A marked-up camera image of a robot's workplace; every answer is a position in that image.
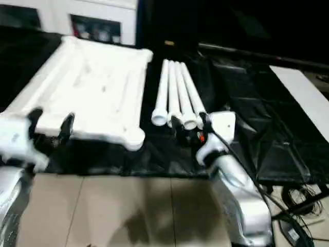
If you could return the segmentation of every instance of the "tiled floor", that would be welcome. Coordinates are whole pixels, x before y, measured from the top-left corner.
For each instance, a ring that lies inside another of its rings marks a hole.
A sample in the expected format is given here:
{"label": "tiled floor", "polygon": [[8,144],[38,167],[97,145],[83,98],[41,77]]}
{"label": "tiled floor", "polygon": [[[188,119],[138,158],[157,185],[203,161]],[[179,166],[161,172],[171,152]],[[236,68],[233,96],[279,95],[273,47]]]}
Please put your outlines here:
{"label": "tiled floor", "polygon": [[[329,200],[324,201],[329,208]],[[310,227],[328,238],[329,217]],[[289,244],[276,234],[277,246]],[[210,183],[37,175],[18,247],[230,246]],[[316,246],[329,243],[316,242]]]}

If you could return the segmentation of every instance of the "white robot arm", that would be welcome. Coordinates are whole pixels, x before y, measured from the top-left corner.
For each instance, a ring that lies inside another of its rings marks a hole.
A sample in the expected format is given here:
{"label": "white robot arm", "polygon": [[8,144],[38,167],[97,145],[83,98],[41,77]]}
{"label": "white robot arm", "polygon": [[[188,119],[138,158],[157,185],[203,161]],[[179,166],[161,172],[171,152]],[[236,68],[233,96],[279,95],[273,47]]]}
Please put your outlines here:
{"label": "white robot arm", "polygon": [[[231,127],[226,129],[226,133],[217,133],[224,128],[213,126],[208,115],[200,115],[204,130],[198,133],[198,137],[202,135],[203,143],[196,153],[196,160],[212,174],[213,191],[223,209],[232,245],[274,246],[271,214],[266,202],[240,162],[228,152],[227,142],[224,144],[221,141],[221,136],[226,141],[233,140],[235,117],[223,117],[223,114],[221,118],[220,113],[217,113],[216,121],[221,122],[219,125],[227,119],[231,121],[225,123],[225,126]],[[176,137],[182,139],[184,134],[179,124],[176,119],[173,126],[176,128]]]}

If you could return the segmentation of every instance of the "white foam tray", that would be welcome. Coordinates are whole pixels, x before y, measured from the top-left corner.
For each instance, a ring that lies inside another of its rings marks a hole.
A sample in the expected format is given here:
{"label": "white foam tray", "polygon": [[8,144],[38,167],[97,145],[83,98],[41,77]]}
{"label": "white foam tray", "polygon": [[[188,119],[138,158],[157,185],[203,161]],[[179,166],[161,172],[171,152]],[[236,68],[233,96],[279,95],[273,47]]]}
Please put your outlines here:
{"label": "white foam tray", "polygon": [[44,113],[36,133],[58,136],[73,112],[72,138],[100,139],[138,150],[145,134],[139,128],[145,73],[152,52],[63,37],[62,44],[1,113]]}

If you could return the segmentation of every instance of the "black cloth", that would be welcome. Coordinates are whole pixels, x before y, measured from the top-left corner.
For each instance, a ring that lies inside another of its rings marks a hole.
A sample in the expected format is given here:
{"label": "black cloth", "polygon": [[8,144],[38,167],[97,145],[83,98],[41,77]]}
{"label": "black cloth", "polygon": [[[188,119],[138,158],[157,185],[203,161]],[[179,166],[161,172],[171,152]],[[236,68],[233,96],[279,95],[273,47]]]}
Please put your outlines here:
{"label": "black cloth", "polygon": [[[0,107],[4,110],[60,44],[58,34],[2,28]],[[178,145],[171,130],[151,123],[163,58],[186,62],[208,112],[232,110],[237,122],[232,147],[261,183],[327,183],[329,144],[266,64],[203,58],[179,50],[154,50],[147,72],[140,126],[142,148],[129,152],[100,141],[69,140],[53,150],[40,136],[36,146],[50,154],[47,172],[149,177],[208,178],[192,148]]]}
{"label": "black cloth", "polygon": [[0,27],[0,112],[24,88],[61,43],[61,36]]}

